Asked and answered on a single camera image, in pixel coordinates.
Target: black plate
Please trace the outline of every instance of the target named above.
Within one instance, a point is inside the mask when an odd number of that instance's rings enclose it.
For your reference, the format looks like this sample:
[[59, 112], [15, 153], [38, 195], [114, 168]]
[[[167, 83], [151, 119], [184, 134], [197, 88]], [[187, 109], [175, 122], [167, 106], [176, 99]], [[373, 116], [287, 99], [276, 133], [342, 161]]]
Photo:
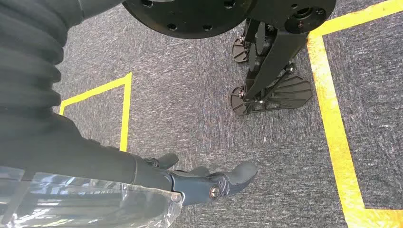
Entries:
[[127, 0], [125, 8], [141, 23], [171, 37], [219, 35], [240, 24], [255, 0]]

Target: bolt head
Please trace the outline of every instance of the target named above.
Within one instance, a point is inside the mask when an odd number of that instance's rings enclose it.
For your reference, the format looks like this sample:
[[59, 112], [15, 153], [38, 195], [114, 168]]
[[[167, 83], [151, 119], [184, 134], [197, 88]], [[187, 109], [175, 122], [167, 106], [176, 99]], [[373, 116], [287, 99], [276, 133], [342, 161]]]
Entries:
[[160, 167], [160, 163], [155, 158], [144, 158], [144, 161], [152, 167]]
[[289, 74], [292, 74], [295, 70], [295, 65], [293, 63], [289, 63], [285, 69]]
[[210, 188], [210, 198], [212, 200], [215, 200], [218, 198], [219, 195], [220, 195], [220, 187], [218, 185], [213, 185]]
[[171, 195], [171, 200], [173, 201], [173, 202], [179, 202], [179, 201], [181, 201], [182, 200], [182, 196], [181, 196], [181, 194], [180, 193], [175, 193], [175, 194], [173, 194], [173, 195]]
[[245, 93], [241, 90], [238, 93], [239, 98], [243, 98], [245, 96]]

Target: bolt hole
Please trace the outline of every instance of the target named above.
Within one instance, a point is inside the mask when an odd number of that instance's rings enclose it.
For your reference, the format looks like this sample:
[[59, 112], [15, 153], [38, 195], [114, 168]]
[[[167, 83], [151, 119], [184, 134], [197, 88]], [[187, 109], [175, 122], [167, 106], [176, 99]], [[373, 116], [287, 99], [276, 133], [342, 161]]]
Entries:
[[150, 1], [150, 0], [141, 0], [141, 3], [145, 7], [152, 7], [153, 6], [153, 1]]
[[206, 31], [206, 32], [210, 31], [212, 28], [213, 28], [212, 25], [203, 25], [203, 29], [204, 29], [204, 31]]
[[305, 18], [305, 17], [309, 16], [311, 13], [312, 13], [312, 8], [311, 8], [311, 7], [309, 7], [309, 8], [303, 8], [303, 9], [298, 10], [298, 11], [294, 14], [294, 16], [295, 16], [296, 18], [298, 18], [298, 19], [301, 19], [301, 18]]
[[169, 24], [168, 29], [171, 31], [175, 31], [178, 27], [175, 24]]
[[224, 7], [225, 8], [231, 9], [234, 6], [235, 6], [235, 0], [225, 0], [224, 1]]

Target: clear plastic sheet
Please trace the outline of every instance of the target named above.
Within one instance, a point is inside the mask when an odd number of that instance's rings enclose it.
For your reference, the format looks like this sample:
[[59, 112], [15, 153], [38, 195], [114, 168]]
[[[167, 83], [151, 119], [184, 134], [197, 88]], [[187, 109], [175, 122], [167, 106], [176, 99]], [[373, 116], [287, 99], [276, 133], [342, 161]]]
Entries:
[[179, 193], [0, 167], [0, 227], [167, 228]]

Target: yellow floor marking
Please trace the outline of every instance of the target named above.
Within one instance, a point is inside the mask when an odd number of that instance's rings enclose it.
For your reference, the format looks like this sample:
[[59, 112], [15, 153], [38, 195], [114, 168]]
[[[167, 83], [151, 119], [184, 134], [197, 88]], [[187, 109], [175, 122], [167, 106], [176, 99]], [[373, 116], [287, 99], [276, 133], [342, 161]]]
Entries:
[[388, 0], [329, 20], [312, 31], [308, 52], [322, 114], [330, 159], [345, 220], [350, 228], [403, 228], [403, 210], [365, 209], [355, 174], [323, 35], [350, 28], [403, 10], [403, 0]]
[[310, 35], [323, 36], [403, 11], [403, 0], [387, 0], [366, 9], [328, 20]]
[[89, 97], [92, 97], [94, 95], [101, 94], [101, 93], [103, 93], [105, 91], [108, 91], [110, 89], [114, 89], [116, 87], [124, 85], [125, 82], [126, 82], [125, 77], [122, 77], [122, 78], [116, 79], [116, 80], [114, 80], [112, 82], [108, 82], [108, 83], [106, 83], [104, 85], [101, 85], [101, 86], [99, 86], [97, 88], [94, 88], [94, 89], [88, 90], [86, 92], [83, 92], [82, 94], [79, 94], [79, 95], [73, 96], [73, 97], [71, 97], [69, 99], [66, 99], [66, 100], [62, 101], [61, 104], [60, 104], [59, 114], [63, 115], [64, 108], [66, 106], [68, 106], [68, 105], [83, 101], [83, 100], [85, 100], [85, 99], [87, 99]]
[[132, 93], [132, 72], [125, 77], [125, 91], [123, 95], [122, 128], [120, 130], [120, 150], [127, 151], [129, 134], [130, 97]]
[[129, 133], [129, 114], [130, 114], [130, 96], [132, 91], [132, 72], [128, 73], [125, 77], [116, 79], [112, 82], [101, 85], [97, 88], [88, 90], [82, 94], [76, 95], [61, 102], [59, 115], [64, 114], [65, 107], [80, 101], [83, 101], [89, 97], [101, 94], [108, 90], [117, 88], [124, 85], [123, 95], [123, 111], [122, 111], [122, 126], [120, 131], [120, 150], [127, 151], [127, 137]]
[[309, 58], [343, 209], [364, 209], [322, 37], [310, 37]]

